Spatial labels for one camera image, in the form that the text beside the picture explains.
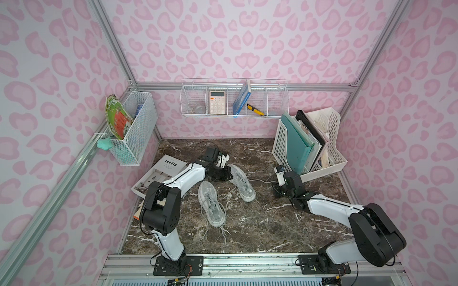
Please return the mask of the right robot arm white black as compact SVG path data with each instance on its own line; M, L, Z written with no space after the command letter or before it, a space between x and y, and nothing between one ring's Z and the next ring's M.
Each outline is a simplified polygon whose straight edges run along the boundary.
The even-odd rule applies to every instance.
M293 208L334 220L353 233L353 238L329 243L318 251L317 262L323 271L351 261L366 261L376 267L393 266L397 254L406 248L404 236L380 205L363 206L330 199L306 190L296 172L286 172L282 165L274 171L275 197L285 197Z

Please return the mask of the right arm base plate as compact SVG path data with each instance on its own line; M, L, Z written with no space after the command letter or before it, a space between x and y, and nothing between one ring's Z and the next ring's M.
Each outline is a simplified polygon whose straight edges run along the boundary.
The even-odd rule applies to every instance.
M301 268L303 275L346 275L351 273L348 263L334 264L325 255L299 255L295 264Z

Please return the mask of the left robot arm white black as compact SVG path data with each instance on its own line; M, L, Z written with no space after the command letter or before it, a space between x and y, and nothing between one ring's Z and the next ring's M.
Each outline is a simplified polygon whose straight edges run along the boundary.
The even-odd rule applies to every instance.
M177 225L181 199L196 184L199 184L198 200L207 215L207 222L216 228L225 224L227 215L211 182L233 179L231 167L227 165L229 159L230 156L219 148L208 147L203 156L189 163L172 178L165 182L154 181L148 186L140 211L140 223L155 237L164 259L177 263L186 258Z

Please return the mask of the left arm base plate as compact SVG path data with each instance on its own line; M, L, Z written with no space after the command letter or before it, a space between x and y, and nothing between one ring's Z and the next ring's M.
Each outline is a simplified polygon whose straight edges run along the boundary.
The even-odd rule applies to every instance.
M159 256L154 265L154 276L201 276L203 272L203 256L181 256L177 261Z

